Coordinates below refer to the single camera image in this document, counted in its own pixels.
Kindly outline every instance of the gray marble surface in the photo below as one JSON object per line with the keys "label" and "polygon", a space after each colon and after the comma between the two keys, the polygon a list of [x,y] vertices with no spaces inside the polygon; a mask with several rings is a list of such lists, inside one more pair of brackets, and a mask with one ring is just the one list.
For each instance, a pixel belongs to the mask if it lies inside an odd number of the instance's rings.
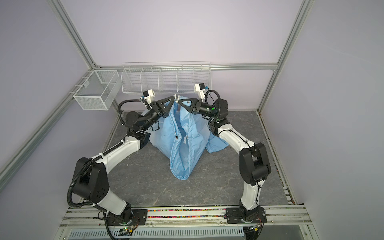
{"label": "gray marble surface", "polygon": [[[288,204],[257,113],[233,111],[227,119],[242,135],[267,147],[272,173],[263,185],[260,204]],[[110,146],[125,134],[126,128],[119,124]],[[169,168],[169,159],[149,142],[112,169],[109,185],[132,206],[238,205],[244,185],[238,158],[230,146],[213,153],[204,150],[189,178],[179,180]]]}

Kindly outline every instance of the wire mesh basket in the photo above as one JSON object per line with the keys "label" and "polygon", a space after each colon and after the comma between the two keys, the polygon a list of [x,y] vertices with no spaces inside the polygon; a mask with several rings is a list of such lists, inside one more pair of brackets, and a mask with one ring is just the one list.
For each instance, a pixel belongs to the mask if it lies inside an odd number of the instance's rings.
{"label": "wire mesh basket", "polygon": [[142,93],[152,89],[164,93],[193,93],[195,83],[212,85],[207,64],[180,66],[124,66],[121,85],[124,93]]}
{"label": "wire mesh basket", "polygon": [[120,90],[117,71],[93,70],[73,97],[84,110],[108,110]]}

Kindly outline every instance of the wire basket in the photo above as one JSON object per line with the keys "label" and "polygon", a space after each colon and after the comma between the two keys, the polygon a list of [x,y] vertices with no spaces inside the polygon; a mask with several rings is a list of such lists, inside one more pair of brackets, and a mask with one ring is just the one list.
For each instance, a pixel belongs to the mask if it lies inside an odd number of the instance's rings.
{"label": "wire basket", "polygon": [[121,85],[117,71],[93,70],[73,97],[84,110],[108,110]]}
{"label": "wire basket", "polygon": [[121,85],[124,93],[142,93],[152,89],[164,93],[193,93],[195,83],[212,85],[210,66],[124,67]]}

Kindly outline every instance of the aluminum frame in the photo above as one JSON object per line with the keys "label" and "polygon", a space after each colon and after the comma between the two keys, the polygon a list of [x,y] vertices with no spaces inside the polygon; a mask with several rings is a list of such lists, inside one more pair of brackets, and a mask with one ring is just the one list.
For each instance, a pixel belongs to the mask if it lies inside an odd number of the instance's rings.
{"label": "aluminum frame", "polygon": [[38,126],[35,131],[26,139],[24,144],[16,151],[16,153],[8,160],[8,162],[0,169],[0,192],[9,183],[16,172],[21,168],[24,162],[31,156],[33,151],[39,146],[45,136],[53,128],[57,121],[67,111],[74,101],[73,92],[75,92],[91,74],[88,70],[83,77],[77,82],[56,108],[48,117]]}
{"label": "aluminum frame", "polygon": [[[24,142],[24,144],[17,150],[17,152],[10,158],[10,160],[7,162],[5,166],[3,166],[0,169],[0,191],[6,186],[6,184],[10,181],[10,179],[16,174],[18,169],[23,165],[23,163],[29,158],[29,156],[32,154],[32,152],[38,147],[38,145],[41,143],[41,141],[44,139],[44,137],[48,134],[48,132],[53,128],[53,126],[56,124],[56,122],[60,119],[60,117],[66,112],[66,110],[69,108],[70,104],[73,102],[73,92],[75,92],[79,85],[81,85],[84,81],[84,78],[86,78],[91,70],[94,69],[100,69],[100,70],[119,70],[123,69],[123,66],[98,66],[95,61],[93,60],[91,54],[87,50],[85,44],[80,38],[80,35],[76,31],[73,23],[71,22],[68,14],[66,13],[63,5],[61,4],[60,0],[47,0],[48,4],[52,8],[53,12],[55,13],[58,21],[61,23],[62,27],[74,43],[76,49],[79,51],[79,54],[83,58],[83,60],[86,62],[86,64],[89,66],[89,70],[85,73],[85,75],[79,80],[79,82],[73,87],[70,93],[68,93],[62,101],[57,105],[57,107],[49,114],[49,116],[40,124],[40,126],[34,131],[34,133]],[[258,107],[259,112],[263,110],[263,107],[273,89],[273,86],[279,76],[279,73],[284,66],[284,63],[289,55],[289,52],[291,51],[295,40],[297,39],[297,36],[302,28],[303,23],[305,22],[305,19],[311,9],[311,6],[313,5],[314,0],[303,0],[302,5],[300,7],[300,10],[298,12],[298,15],[296,16],[295,23],[293,25],[293,28],[290,32],[290,35],[287,39],[287,42],[284,46],[284,49],[281,53],[281,56],[279,58],[278,63],[240,63],[240,64],[211,64],[211,70],[212,71],[222,71],[222,70],[273,70],[274,74],[272,75],[272,78],[268,84],[268,87],[263,95],[262,101]],[[117,103],[116,101],[113,102],[113,106],[115,109],[117,109]],[[279,161],[275,160],[276,166],[278,166]],[[276,221],[278,219],[284,219],[287,220],[286,215],[278,215],[275,217]],[[80,222],[85,221],[84,223],[90,224],[92,219],[82,219],[80,218]],[[315,230],[313,228],[312,223],[308,222],[304,224],[304,226],[307,226],[307,228],[304,228],[302,231],[308,232],[311,234],[311,239],[318,239],[313,237],[315,235]],[[84,228],[84,224],[80,224],[79,226],[76,226],[78,228]],[[62,234],[68,230],[68,226],[63,227],[61,226],[59,228],[59,231],[61,231],[60,238],[63,239]]]}
{"label": "aluminum frame", "polygon": [[[225,208],[237,206],[183,206],[183,207],[133,207],[135,209],[151,210],[147,214],[146,224],[139,229],[161,229],[169,227],[225,227],[225,226],[253,226],[254,224],[238,223],[227,224],[222,217]],[[316,231],[309,214],[303,205],[263,205],[265,208],[267,223],[265,225],[299,225],[306,240],[318,240]],[[55,235],[55,240],[67,239],[72,229],[105,228],[104,221],[98,219],[99,210],[95,208],[68,209],[61,225]],[[183,217],[186,215],[207,217]]]}
{"label": "aluminum frame", "polygon": [[261,113],[259,111],[256,110],[256,112],[257,112],[257,117],[258,117],[258,119],[260,121],[260,124],[262,126],[262,129],[263,129],[263,132],[264,132],[264,135],[265,135],[265,139],[267,140],[268,147],[271,150],[273,162],[276,165],[278,174],[279,174],[280,179],[281,179],[281,183],[283,184],[283,189],[284,189],[284,192],[285,192],[285,194],[287,196],[287,200],[288,200],[288,202],[291,202],[292,204],[296,204],[295,195],[294,195],[294,193],[292,191],[292,188],[291,188],[291,185],[289,184],[288,179],[287,179],[287,177],[285,175],[283,166],[281,165],[281,162],[280,162],[280,160],[279,160],[279,158],[277,156],[276,150],[273,147],[273,144],[272,144],[271,139],[269,137],[268,131],[267,131],[266,126],[264,124],[264,120],[262,118],[262,115],[261,115]]}
{"label": "aluminum frame", "polygon": [[281,52],[279,61],[277,62],[278,68],[273,71],[273,75],[271,77],[271,80],[268,83],[268,86],[264,92],[264,95],[262,97],[262,100],[259,104],[258,111],[262,112],[266,101],[268,100],[269,95],[272,92],[272,89],[276,83],[276,80],[279,77],[279,74],[281,70],[284,67],[285,61],[288,58],[289,53],[291,52],[293,45],[295,44],[295,41],[301,31],[301,28],[303,27],[303,24],[308,16],[308,13],[310,12],[312,6],[313,6],[314,0],[303,0],[300,10],[296,16],[295,23],[293,24],[292,30],[288,36],[287,42],[285,43],[285,46],[283,48],[283,51]]}

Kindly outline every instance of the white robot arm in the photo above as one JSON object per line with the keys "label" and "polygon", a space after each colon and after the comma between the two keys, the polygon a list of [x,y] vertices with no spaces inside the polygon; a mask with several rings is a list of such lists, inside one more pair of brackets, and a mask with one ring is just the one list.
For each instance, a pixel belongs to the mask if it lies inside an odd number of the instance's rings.
{"label": "white robot arm", "polygon": [[[189,98],[176,101],[186,110],[193,114],[201,114],[208,120],[210,131],[225,140],[239,154],[240,174],[244,180],[243,196],[240,199],[239,208],[226,208],[228,223],[265,223],[265,210],[259,205],[258,199],[261,187],[267,179],[271,168],[265,146],[262,143],[254,143],[239,132],[228,122],[228,104],[220,99],[219,94],[214,90],[207,90],[204,84],[197,84],[195,90],[200,99]],[[207,94],[213,92],[217,100],[209,105]],[[143,148],[150,134],[145,132],[160,117],[166,118],[170,108],[175,101],[174,96],[154,101],[152,90],[143,93],[144,96],[137,100],[125,100],[118,106],[118,116],[121,123],[128,128],[127,135],[115,146],[92,158],[81,158],[76,163],[73,179],[67,192],[67,203],[70,207],[81,207],[92,205],[104,212],[107,225],[142,225],[145,220],[134,216],[131,205],[119,198],[109,188],[108,173],[130,154]],[[140,101],[143,102],[149,111],[145,115],[137,112],[128,112],[125,120],[122,118],[121,106],[124,103]],[[86,202],[74,203],[72,193],[86,199]]]}
{"label": "white robot arm", "polygon": [[[125,100],[118,106],[118,116],[122,125],[128,131],[126,136],[115,146],[92,158],[83,157],[76,163],[73,179],[67,192],[67,203],[70,207],[92,205],[105,213],[106,225],[136,224],[131,205],[119,198],[109,188],[107,174],[130,154],[143,148],[149,140],[150,134],[145,132],[160,117],[166,118],[175,100],[174,96],[154,101],[152,90],[143,93],[141,99]],[[135,111],[128,112],[125,120],[122,118],[121,106],[124,103],[143,102],[149,111],[140,115]],[[74,203],[72,193],[86,199],[86,202]]]}
{"label": "white robot arm", "polygon": [[[254,143],[238,131],[228,122],[228,103],[221,99],[214,90],[208,90],[204,84],[196,84],[195,91],[200,99],[176,99],[187,111],[193,114],[201,114],[208,120],[210,131],[219,138],[225,140],[239,154],[240,175],[244,180],[243,196],[240,199],[238,209],[227,208],[228,223],[266,222],[265,209],[259,205],[261,187],[271,173],[268,155],[262,143]],[[207,94],[215,93],[217,100],[212,105],[207,102]]]}

